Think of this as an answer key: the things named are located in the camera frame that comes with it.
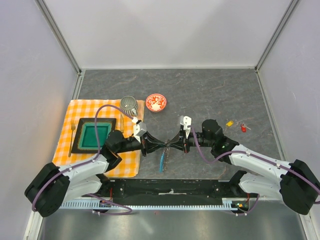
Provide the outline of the blue tag keyring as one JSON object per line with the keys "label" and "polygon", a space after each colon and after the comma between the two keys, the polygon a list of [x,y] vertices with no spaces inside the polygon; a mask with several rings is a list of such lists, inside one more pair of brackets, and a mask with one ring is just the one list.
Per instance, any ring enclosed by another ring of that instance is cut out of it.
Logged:
{"label": "blue tag keyring", "polygon": [[161,154],[160,157],[160,163],[159,163],[159,172],[163,173],[164,170],[166,169],[166,164],[169,158],[169,154],[170,154],[170,148],[169,147],[165,147],[163,149],[163,152]]}

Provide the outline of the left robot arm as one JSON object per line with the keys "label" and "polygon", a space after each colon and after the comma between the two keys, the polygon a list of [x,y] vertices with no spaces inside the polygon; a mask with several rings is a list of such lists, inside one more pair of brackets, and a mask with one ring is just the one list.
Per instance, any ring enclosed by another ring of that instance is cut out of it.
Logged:
{"label": "left robot arm", "polygon": [[99,176],[120,164],[120,153],[141,151],[146,155],[167,145],[148,132],[124,137],[119,130],[111,131],[94,156],[62,166],[52,162],[46,164],[26,188],[24,195],[31,202],[34,212],[48,217],[63,203],[77,197],[89,194],[106,196],[110,185]]}

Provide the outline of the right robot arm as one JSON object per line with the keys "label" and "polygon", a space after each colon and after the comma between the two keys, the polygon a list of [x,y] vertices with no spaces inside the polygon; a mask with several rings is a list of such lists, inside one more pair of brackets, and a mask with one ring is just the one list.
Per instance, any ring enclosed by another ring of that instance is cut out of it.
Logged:
{"label": "right robot arm", "polygon": [[305,162],[283,161],[250,150],[225,136],[215,119],[205,120],[201,132],[195,131],[189,117],[180,124],[177,136],[166,143],[168,147],[185,153],[190,147],[207,147],[215,162],[244,168],[229,184],[233,196],[248,193],[274,198],[301,215],[307,215],[313,205],[320,203],[320,182]]}

